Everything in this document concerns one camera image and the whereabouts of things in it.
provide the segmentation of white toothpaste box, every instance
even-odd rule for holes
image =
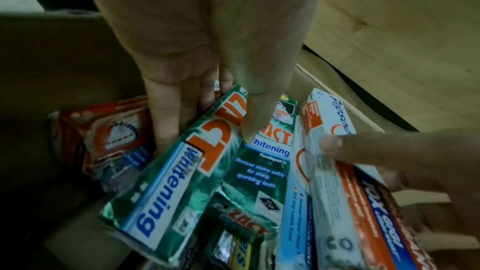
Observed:
[[[374,166],[325,157],[323,136],[355,134],[342,104],[314,89],[302,109],[319,269],[433,270]]]
[[[316,268],[314,213],[306,170],[302,121],[297,116],[282,224],[278,234],[275,260],[277,270]]]

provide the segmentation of blue toothpaste box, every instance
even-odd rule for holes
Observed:
[[[311,270],[317,265],[314,213],[307,178],[302,120],[295,120],[282,223],[278,234],[277,270]]]

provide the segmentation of fingernail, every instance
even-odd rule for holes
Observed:
[[[256,137],[256,134],[252,134],[252,135],[247,135],[247,136],[243,136],[243,141],[246,142],[247,144],[253,144],[253,142],[255,141],[255,137]]]
[[[337,153],[342,149],[342,138],[336,135],[328,135],[320,140],[320,150],[323,152]]]

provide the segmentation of green toothpaste box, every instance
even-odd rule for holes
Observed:
[[[275,237],[282,222],[296,113],[283,95],[268,127],[236,152],[208,209],[250,242]]]
[[[236,85],[103,208],[100,219],[115,236],[164,266],[179,265],[241,146],[246,99]]]

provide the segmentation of zact toothpaste box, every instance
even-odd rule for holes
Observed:
[[[241,145],[212,200],[209,214],[250,242],[273,238],[282,222],[296,113],[297,102],[283,95],[268,127]]]
[[[354,134],[342,102],[314,89],[302,109],[320,269],[436,269],[373,166],[325,157],[320,139]]]
[[[297,116],[275,268],[315,269],[317,262],[314,233],[314,211],[307,177],[302,121],[301,117]]]
[[[160,157],[100,218],[146,257],[178,266],[212,194],[240,148],[247,93],[235,86]]]

